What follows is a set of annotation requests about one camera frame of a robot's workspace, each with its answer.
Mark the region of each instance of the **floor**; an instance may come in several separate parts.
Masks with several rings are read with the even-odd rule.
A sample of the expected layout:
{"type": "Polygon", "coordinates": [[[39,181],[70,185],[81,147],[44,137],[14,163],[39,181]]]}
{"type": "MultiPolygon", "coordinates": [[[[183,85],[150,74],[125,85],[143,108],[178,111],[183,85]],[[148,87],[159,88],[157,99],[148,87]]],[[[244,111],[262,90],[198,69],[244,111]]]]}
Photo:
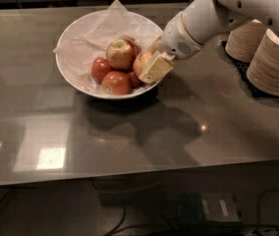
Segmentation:
{"type": "Polygon", "coordinates": [[[242,231],[257,227],[258,209],[260,224],[279,226],[277,161],[11,186],[0,206],[0,236],[112,235],[123,216],[120,228],[134,228],[115,235],[169,231],[177,226],[176,199],[190,192],[235,195],[242,231]]]}

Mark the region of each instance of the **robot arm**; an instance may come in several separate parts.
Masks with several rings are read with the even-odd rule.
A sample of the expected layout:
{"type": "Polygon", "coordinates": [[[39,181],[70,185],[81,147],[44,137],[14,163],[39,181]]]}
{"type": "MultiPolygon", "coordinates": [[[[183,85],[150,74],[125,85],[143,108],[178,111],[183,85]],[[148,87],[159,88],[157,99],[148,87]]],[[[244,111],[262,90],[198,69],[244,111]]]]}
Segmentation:
{"type": "Polygon", "coordinates": [[[258,19],[279,37],[279,0],[195,0],[170,21],[160,44],[178,59],[198,53],[214,35],[258,19]]]}

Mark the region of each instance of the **cable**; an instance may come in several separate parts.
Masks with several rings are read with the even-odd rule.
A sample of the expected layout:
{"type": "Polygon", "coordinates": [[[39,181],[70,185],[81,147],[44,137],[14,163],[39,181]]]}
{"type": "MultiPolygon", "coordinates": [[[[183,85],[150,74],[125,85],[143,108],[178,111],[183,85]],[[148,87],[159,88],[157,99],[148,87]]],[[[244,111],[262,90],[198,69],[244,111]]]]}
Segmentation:
{"type": "Polygon", "coordinates": [[[90,182],[91,182],[91,185],[92,185],[93,189],[97,191],[97,186],[94,183],[93,178],[90,178],[90,182]]]}
{"type": "Polygon", "coordinates": [[[263,228],[279,228],[279,224],[242,224],[241,228],[258,228],[258,227],[263,227],[263,228]]]}
{"type": "Polygon", "coordinates": [[[166,202],[164,204],[161,205],[160,207],[160,214],[161,214],[161,217],[163,218],[163,220],[168,224],[168,226],[170,227],[170,229],[173,229],[173,230],[179,230],[178,226],[174,226],[172,223],[171,223],[171,220],[176,220],[175,218],[171,219],[171,218],[167,218],[166,214],[164,213],[164,208],[165,208],[165,205],[166,205],[166,202]]]}
{"type": "Polygon", "coordinates": [[[258,198],[257,198],[257,203],[256,203],[256,211],[257,211],[257,225],[260,225],[260,200],[261,198],[266,195],[267,193],[279,193],[279,190],[277,189],[271,189],[271,190],[266,190],[262,192],[258,198]]]}
{"type": "Polygon", "coordinates": [[[121,217],[119,223],[115,227],[113,227],[110,231],[105,233],[103,236],[113,235],[115,233],[115,231],[123,224],[124,220],[126,219],[126,215],[127,215],[127,208],[126,208],[126,206],[123,206],[123,214],[122,214],[122,217],[121,217]]]}
{"type": "Polygon", "coordinates": [[[154,226],[160,225],[159,222],[156,223],[147,223],[147,224],[134,224],[134,225],[128,225],[125,227],[122,227],[119,230],[114,231],[113,233],[109,234],[109,235],[114,235],[117,234],[119,232],[125,231],[127,229],[132,229],[132,228],[153,228],[154,226]]]}
{"type": "Polygon", "coordinates": [[[190,231],[168,230],[168,231],[152,232],[142,236],[196,236],[196,235],[190,231]]]}

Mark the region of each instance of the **white bowl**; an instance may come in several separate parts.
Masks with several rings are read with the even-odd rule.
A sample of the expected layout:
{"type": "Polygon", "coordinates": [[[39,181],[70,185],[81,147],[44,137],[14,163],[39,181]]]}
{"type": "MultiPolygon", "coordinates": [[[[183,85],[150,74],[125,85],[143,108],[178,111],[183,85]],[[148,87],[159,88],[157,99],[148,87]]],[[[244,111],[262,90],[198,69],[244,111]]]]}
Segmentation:
{"type": "MultiPolygon", "coordinates": [[[[101,86],[98,85],[94,79],[92,78],[90,74],[90,68],[93,60],[94,55],[91,53],[85,56],[84,63],[89,64],[90,68],[86,68],[83,72],[78,72],[71,62],[69,62],[66,55],[62,55],[62,52],[58,52],[58,48],[63,46],[63,44],[66,43],[66,41],[69,41],[71,39],[74,39],[75,37],[78,37],[80,35],[84,35],[87,32],[94,29],[94,22],[96,22],[98,19],[101,19],[106,16],[106,11],[98,11],[94,13],[87,14],[73,23],[71,23],[62,33],[62,35],[59,38],[57,48],[56,48],[56,63],[57,66],[62,74],[62,76],[65,78],[65,80],[72,85],[74,88],[78,89],[79,91],[82,91],[88,95],[97,97],[97,98],[105,98],[105,99],[126,99],[126,98],[132,98],[139,96],[154,87],[156,87],[162,79],[159,79],[157,82],[151,84],[151,85],[144,85],[141,88],[134,89],[132,93],[130,94],[124,94],[124,95],[115,95],[115,94],[108,94],[101,90],[101,86]]],[[[148,18],[145,18],[139,14],[129,12],[132,17],[134,17],[137,22],[139,22],[139,29],[141,32],[141,35],[138,35],[137,38],[139,40],[139,43],[143,42],[146,45],[148,43],[152,42],[158,35],[162,33],[162,29],[149,20],[148,18]]],[[[123,35],[122,33],[119,33],[119,30],[116,29],[117,35],[123,35]]]]}

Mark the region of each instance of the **countertop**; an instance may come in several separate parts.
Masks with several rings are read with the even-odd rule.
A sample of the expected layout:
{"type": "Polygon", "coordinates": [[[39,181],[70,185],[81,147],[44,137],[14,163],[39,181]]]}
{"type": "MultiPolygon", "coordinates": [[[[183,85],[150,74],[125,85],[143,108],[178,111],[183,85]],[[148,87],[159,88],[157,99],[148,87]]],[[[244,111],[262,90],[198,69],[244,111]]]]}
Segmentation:
{"type": "MultiPolygon", "coordinates": [[[[186,4],[134,5],[162,28],[186,4]]],[[[219,35],[123,101],[70,86],[52,50],[106,7],[0,11],[0,185],[279,159],[279,98],[253,98],[219,35]]]]}

